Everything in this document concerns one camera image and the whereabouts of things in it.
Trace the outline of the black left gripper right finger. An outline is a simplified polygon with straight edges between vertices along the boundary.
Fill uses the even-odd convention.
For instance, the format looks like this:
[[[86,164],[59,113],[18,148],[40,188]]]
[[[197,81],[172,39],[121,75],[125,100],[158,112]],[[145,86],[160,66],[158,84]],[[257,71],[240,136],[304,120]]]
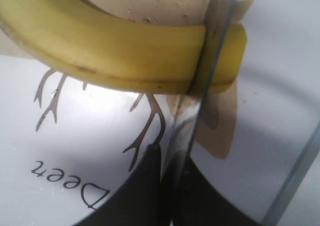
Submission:
[[[172,212],[174,226],[256,226],[258,223],[227,201],[188,158]]]

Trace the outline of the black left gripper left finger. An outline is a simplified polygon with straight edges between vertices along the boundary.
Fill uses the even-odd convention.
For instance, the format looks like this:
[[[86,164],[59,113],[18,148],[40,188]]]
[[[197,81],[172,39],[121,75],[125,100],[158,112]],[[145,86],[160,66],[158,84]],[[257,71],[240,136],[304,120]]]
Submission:
[[[127,181],[97,210],[77,226],[158,226],[161,147],[147,146]]]

